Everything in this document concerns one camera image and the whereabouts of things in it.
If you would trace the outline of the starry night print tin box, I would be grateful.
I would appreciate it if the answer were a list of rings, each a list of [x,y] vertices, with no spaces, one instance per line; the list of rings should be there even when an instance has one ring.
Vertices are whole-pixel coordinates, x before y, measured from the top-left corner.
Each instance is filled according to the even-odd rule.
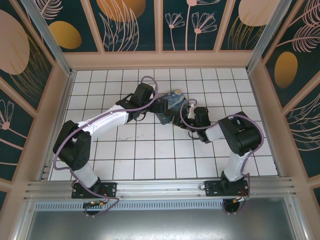
[[[178,89],[175,91],[172,91],[170,93],[167,93],[163,96],[160,96],[156,102],[160,103],[160,99],[167,99],[167,107],[162,107],[160,104],[160,109],[155,115],[157,116],[158,120],[162,125],[169,124],[173,121],[174,115],[177,115],[180,113],[180,108],[182,106],[182,103],[186,100],[183,93]],[[170,116],[161,116],[160,113],[163,112],[164,108],[168,108],[171,110]]]

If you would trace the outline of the grey metal sheet shelf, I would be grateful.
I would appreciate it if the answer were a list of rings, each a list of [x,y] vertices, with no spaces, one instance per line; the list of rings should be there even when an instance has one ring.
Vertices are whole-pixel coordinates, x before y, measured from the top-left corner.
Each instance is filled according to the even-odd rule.
[[[218,209],[36,212],[27,240],[298,240],[279,212],[227,215]]]

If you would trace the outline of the aluminium side rail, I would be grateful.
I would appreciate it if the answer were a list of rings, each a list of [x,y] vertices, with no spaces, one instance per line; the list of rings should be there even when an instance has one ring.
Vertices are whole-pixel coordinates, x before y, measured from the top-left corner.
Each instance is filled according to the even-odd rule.
[[[43,176],[45,180],[48,178],[46,175],[46,168],[49,168],[48,171],[50,171],[53,159],[55,157],[55,154],[53,153],[53,147],[65,119],[65,113],[67,111],[67,105],[69,103],[69,98],[72,92],[76,74],[77,71],[72,70],[70,75],[66,79],[66,83],[64,85],[61,98],[57,106],[56,114],[51,125],[50,134],[48,135],[47,144],[44,149],[43,158],[41,160],[40,168],[36,178],[37,182],[42,181]]]
[[[279,101],[276,98],[270,78],[262,70],[255,69],[248,74],[257,100],[259,112],[262,116],[263,126],[266,130],[268,144],[275,160],[279,175],[284,177],[286,171],[282,166],[281,154],[281,130],[282,115]]]

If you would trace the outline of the aluminium mounting rail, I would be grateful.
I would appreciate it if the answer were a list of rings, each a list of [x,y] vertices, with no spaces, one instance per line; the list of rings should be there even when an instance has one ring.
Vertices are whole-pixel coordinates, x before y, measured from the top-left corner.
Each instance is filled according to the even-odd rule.
[[[200,190],[202,178],[173,180],[117,180],[116,197],[120,200],[204,199]],[[273,198],[294,195],[297,190],[288,177],[250,178],[251,198]],[[23,194],[29,201],[71,201],[72,181],[29,182]]]

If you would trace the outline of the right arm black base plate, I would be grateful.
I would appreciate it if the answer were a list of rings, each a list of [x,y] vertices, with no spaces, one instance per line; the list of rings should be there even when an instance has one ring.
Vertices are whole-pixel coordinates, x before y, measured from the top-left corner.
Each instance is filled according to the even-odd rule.
[[[248,182],[244,179],[229,182],[228,180],[208,180],[204,182],[207,197],[232,197],[241,196],[242,192],[249,193]]]

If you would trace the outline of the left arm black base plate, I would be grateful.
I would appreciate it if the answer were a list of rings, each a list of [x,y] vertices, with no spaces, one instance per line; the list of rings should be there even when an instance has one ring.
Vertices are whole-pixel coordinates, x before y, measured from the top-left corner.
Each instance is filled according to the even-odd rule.
[[[98,195],[105,197],[116,197],[117,184],[115,182],[96,183],[90,190]],[[85,190],[79,183],[74,183],[71,192],[72,199],[93,199],[98,196]]]

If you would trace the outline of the aluminium corner post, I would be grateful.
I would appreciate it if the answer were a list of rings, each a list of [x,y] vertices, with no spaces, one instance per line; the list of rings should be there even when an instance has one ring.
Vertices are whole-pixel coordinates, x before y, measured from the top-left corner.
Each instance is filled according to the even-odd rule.
[[[257,63],[262,57],[263,52],[266,50],[268,44],[272,41],[272,38],[276,35],[276,31],[278,30],[285,15],[287,13],[291,13],[291,5],[295,6],[298,1],[299,0],[279,0],[279,3],[273,10],[271,17],[263,29],[262,34],[260,35],[245,66],[248,75],[253,72]]]
[[[47,43],[50,51],[53,53],[56,61],[62,68],[63,72],[69,77],[75,73],[68,64],[60,46],[55,40],[52,32],[50,31],[48,24],[42,17],[41,13],[33,0],[20,0],[25,8],[26,12],[29,14],[30,18],[34,22],[36,28],[42,34],[44,41]]]

